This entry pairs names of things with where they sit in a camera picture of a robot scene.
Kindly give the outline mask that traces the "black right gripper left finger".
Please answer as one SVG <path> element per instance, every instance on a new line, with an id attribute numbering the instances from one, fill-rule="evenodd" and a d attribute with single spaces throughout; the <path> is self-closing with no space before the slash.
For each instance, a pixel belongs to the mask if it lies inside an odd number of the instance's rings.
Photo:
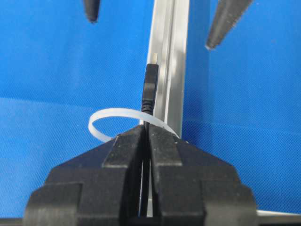
<path id="1" fill-rule="evenodd" d="M 122 226 L 138 213 L 145 128 L 52 168 L 27 203 L 25 226 Z"/>

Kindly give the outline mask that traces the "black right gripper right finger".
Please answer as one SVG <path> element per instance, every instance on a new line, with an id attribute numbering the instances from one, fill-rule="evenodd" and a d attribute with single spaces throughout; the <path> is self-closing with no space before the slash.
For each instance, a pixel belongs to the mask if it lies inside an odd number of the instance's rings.
<path id="1" fill-rule="evenodd" d="M 231 164 L 150 125 L 154 203 L 163 226 L 254 226 L 256 203 Z"/>

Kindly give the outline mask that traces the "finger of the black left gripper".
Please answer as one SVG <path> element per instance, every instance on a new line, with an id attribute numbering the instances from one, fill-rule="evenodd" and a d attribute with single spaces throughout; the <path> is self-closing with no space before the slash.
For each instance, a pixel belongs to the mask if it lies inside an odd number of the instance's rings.
<path id="1" fill-rule="evenodd" d="M 241 16 L 252 4 L 252 0 L 220 0 L 206 40 L 207 49 L 215 49 Z"/>
<path id="2" fill-rule="evenodd" d="M 101 0 L 83 0 L 84 11 L 90 23 L 96 23 L 99 14 Z"/>

